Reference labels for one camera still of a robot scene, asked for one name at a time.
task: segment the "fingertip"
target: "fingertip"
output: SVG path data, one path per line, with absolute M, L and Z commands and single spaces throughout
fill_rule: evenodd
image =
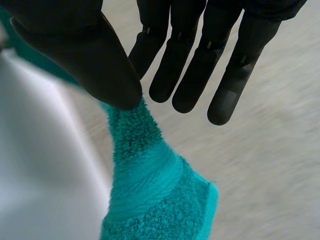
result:
M 225 125 L 230 120 L 239 97 L 230 90 L 218 88 L 207 111 L 208 120 L 217 126 Z
M 181 114 L 187 114 L 194 109 L 194 104 L 192 102 L 184 102 L 184 101 L 179 101 L 175 98 L 175 95 L 173 96 L 172 99 L 172 106 L 173 108 L 181 113 Z

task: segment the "black finger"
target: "black finger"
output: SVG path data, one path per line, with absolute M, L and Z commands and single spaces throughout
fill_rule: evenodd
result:
M 200 44 L 172 99 L 173 107 L 180 113 L 188 113 L 196 105 L 242 10 L 216 7 L 212 3 L 215 1 L 209 1 L 204 11 Z
M 94 98 L 123 110 L 141 102 L 139 78 L 102 14 L 96 26 L 78 34 L 33 34 L 16 20 L 12 23 L 24 41 L 74 77 Z
M 280 23 L 244 14 L 238 41 L 207 112 L 211 123 L 224 125 L 230 120 L 260 54 Z
M 163 46 L 169 25 L 169 0 L 137 0 L 142 32 L 129 54 L 137 74 L 142 78 Z
M 171 4 L 171 38 L 149 90 L 154 101 L 163 103 L 170 98 L 194 44 L 205 5 L 205 0 L 174 0 Z

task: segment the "blurred white cloth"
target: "blurred white cloth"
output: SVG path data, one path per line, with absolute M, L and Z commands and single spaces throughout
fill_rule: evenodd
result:
M 64 91 L 0 54 L 0 240 L 97 240 L 111 183 Z

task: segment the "teal towel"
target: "teal towel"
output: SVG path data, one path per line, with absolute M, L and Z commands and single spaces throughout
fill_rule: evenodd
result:
M 218 191 L 166 144 L 144 100 L 130 111 L 101 103 L 114 174 L 100 240 L 206 240 Z

